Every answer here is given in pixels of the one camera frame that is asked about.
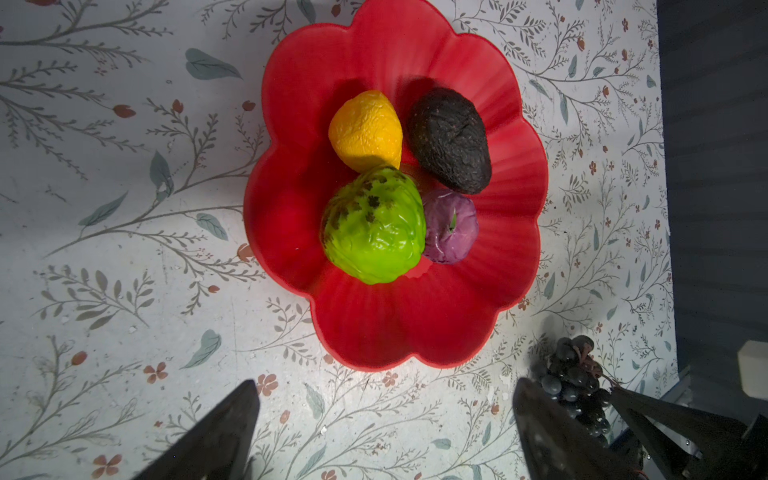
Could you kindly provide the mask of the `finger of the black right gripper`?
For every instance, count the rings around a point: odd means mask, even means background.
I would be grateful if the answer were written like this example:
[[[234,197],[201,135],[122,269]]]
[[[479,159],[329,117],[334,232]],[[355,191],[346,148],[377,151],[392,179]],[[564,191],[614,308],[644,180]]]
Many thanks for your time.
[[[621,387],[611,404],[640,440],[663,474],[748,474],[750,454],[743,440],[747,426],[725,416],[667,403]],[[698,447],[688,453],[658,426]]]
[[[621,459],[627,461],[635,470],[643,470],[645,460],[644,448],[629,426],[611,443],[609,449]]]

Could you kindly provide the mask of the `purple fake fruit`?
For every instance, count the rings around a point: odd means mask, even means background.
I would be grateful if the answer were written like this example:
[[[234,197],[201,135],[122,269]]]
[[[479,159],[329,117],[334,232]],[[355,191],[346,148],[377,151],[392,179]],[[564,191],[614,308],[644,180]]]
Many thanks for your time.
[[[479,234],[473,201],[450,189],[436,189],[422,197],[426,220],[423,255],[437,264],[464,260]]]

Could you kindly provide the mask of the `yellow fake lemon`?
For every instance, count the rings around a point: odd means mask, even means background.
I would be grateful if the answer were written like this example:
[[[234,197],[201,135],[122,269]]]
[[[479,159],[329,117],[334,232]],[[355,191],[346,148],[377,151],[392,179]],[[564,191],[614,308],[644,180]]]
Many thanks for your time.
[[[330,122],[328,137],[341,161],[358,173],[380,166],[400,169],[403,129],[392,103],[378,90],[345,102]]]

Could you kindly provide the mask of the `dark fake avocado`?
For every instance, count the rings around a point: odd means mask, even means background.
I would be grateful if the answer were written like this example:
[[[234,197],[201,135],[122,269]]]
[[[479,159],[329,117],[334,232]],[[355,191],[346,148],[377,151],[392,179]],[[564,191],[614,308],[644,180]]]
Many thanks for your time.
[[[411,108],[409,148],[422,169],[446,187],[477,195],[491,181],[484,122],[474,104],[455,90],[435,88]]]

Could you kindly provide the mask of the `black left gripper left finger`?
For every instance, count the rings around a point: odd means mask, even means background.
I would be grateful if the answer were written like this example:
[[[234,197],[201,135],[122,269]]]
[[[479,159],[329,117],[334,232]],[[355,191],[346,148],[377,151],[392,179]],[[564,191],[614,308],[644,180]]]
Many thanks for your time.
[[[138,479],[244,479],[260,410],[256,382],[246,380]]]

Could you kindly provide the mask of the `red flower-shaped fruit bowl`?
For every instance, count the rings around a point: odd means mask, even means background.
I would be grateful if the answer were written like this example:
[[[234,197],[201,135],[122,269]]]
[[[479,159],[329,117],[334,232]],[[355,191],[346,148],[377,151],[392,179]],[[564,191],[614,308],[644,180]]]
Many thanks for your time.
[[[434,86],[471,100],[486,127],[493,172],[473,199],[480,233],[456,265],[422,261],[369,286],[321,246],[322,213],[355,176],[331,148],[328,126],[363,91],[383,92],[406,115]],[[456,33],[426,1],[367,1],[350,26],[319,23],[285,37],[266,65],[261,104],[271,145],[245,190],[245,230],[261,267],[308,299],[326,349],[364,371],[411,357],[441,368],[470,360],[498,315],[528,293],[541,254],[548,162],[505,56],[483,37]]]

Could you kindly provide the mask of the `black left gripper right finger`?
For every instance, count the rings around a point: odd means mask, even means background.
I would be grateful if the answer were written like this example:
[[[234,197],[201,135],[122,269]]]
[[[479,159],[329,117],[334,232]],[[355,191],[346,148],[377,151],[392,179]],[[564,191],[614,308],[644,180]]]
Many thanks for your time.
[[[638,469],[602,447],[535,382],[517,381],[513,413],[532,479],[638,479]]]

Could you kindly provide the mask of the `green fake custard apple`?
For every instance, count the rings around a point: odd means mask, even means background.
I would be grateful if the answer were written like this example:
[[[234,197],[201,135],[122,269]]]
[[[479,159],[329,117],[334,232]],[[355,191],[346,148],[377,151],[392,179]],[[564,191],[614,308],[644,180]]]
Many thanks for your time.
[[[426,220],[414,181],[383,166],[360,174],[329,201],[320,227],[326,257],[367,285],[392,283],[425,249]]]

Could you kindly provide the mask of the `dark purple fake grapes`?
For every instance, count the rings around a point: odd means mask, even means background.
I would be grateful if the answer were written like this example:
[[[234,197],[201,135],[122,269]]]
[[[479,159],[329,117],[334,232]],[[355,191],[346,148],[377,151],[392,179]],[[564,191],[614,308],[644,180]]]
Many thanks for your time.
[[[602,366],[594,359],[594,340],[586,335],[562,337],[554,352],[531,368],[533,379],[598,443],[607,447],[611,424],[606,409],[611,392],[600,385]]]

